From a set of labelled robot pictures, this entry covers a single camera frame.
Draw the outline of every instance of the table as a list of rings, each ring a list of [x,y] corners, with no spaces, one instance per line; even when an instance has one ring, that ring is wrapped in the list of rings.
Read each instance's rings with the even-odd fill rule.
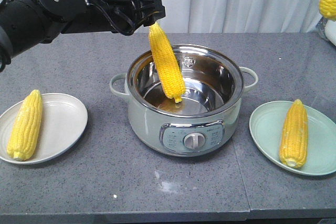
[[[172,44],[210,47],[257,72],[258,87],[243,97],[233,137],[199,157],[150,149],[133,133],[127,104],[109,89],[112,76],[149,50],[147,34],[60,35],[15,57],[0,73],[0,113],[39,89],[80,99],[88,123],[79,141],[50,161],[0,161],[1,223],[336,217],[336,175],[302,176],[276,166],[248,127],[259,105],[295,98],[335,122],[335,46],[316,33],[168,37]]]

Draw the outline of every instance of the pot handle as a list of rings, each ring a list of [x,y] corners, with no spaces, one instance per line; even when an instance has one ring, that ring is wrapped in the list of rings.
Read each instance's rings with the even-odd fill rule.
[[[254,82],[250,85],[244,86],[244,93],[249,92],[250,90],[254,89],[258,83],[258,75],[250,68],[245,68],[245,67],[239,67],[241,72],[243,73],[248,73],[249,75],[251,75],[254,78]]]
[[[114,89],[113,84],[118,81],[118,80],[122,80],[122,79],[126,79],[126,73],[119,73],[116,74],[115,76],[112,77],[112,79],[110,80],[110,90],[113,94],[115,94],[118,97],[121,97],[122,99],[128,101],[129,100],[129,94],[127,93],[122,93],[120,91],[117,91],[116,89]]]

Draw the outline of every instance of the green plate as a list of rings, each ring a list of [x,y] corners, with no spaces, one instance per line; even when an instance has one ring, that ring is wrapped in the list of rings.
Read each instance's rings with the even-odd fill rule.
[[[321,176],[336,171],[336,124],[321,112],[305,106],[308,114],[308,156],[300,169],[280,162],[279,146],[289,101],[265,103],[254,110],[249,127],[259,150],[276,165],[297,174]]]

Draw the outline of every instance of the cable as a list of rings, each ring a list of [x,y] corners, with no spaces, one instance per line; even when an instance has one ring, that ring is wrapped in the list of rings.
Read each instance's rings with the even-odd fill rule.
[[[109,14],[104,10],[104,8],[102,8],[99,4],[97,4],[95,2],[88,2],[88,4],[96,7],[104,15],[104,17],[110,23],[111,27],[114,28],[117,32],[121,33],[122,35],[132,35],[134,33],[135,25],[134,25],[133,21],[127,15],[125,15],[123,12],[121,12],[117,7],[113,8],[114,13],[117,14],[122,19],[124,19],[125,22],[130,25],[130,27],[131,27],[130,31],[124,31],[124,30],[120,29],[115,24],[115,22],[113,22],[113,20],[111,19]]]

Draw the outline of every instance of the silver knob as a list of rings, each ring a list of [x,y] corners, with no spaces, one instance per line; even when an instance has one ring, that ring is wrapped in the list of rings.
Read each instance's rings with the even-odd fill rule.
[[[205,144],[205,136],[202,133],[190,133],[183,139],[184,146],[188,149],[198,150]]]

